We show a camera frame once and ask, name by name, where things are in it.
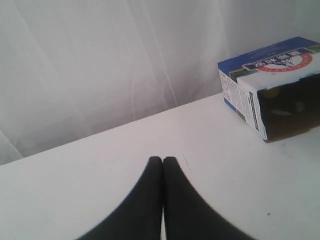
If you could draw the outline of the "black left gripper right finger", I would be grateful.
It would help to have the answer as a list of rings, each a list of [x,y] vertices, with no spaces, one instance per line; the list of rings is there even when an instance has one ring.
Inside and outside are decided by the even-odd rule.
[[[245,240],[247,235],[198,194],[175,157],[163,160],[164,223],[168,240]]]

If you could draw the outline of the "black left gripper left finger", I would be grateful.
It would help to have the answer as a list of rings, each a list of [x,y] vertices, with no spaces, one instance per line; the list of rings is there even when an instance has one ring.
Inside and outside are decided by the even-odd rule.
[[[81,240],[159,240],[163,216],[163,162],[148,159],[140,178],[102,222]]]

